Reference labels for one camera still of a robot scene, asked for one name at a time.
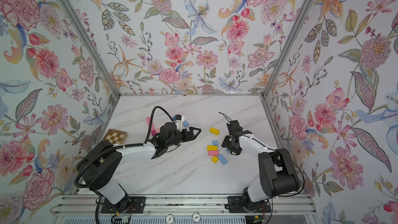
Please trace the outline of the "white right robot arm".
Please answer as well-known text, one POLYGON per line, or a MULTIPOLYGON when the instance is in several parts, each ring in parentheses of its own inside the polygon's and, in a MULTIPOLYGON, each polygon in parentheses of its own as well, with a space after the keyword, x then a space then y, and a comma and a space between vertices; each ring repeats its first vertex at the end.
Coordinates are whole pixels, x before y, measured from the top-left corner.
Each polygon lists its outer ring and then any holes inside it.
POLYGON ((299 192, 299 176, 287 149, 264 144, 251 131, 244 130, 237 120, 229 120, 227 129, 229 134, 224 138, 222 147, 235 156, 246 151, 258 164, 259 178, 252 186, 245 188, 241 195, 245 210, 253 212, 266 200, 299 192))

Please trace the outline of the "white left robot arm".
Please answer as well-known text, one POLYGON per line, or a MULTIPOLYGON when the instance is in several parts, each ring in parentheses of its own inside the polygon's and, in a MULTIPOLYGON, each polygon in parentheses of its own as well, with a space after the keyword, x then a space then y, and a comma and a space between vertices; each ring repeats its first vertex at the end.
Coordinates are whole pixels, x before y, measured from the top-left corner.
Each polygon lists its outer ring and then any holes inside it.
POLYGON ((194 141, 202 132, 199 128, 178 129, 175 122, 167 122, 160 132, 146 143, 113 145, 101 141, 78 164, 74 185, 88 188, 107 200, 117 212, 125 212, 131 205, 129 195, 114 179, 119 165, 143 159, 156 159, 171 146, 194 141))

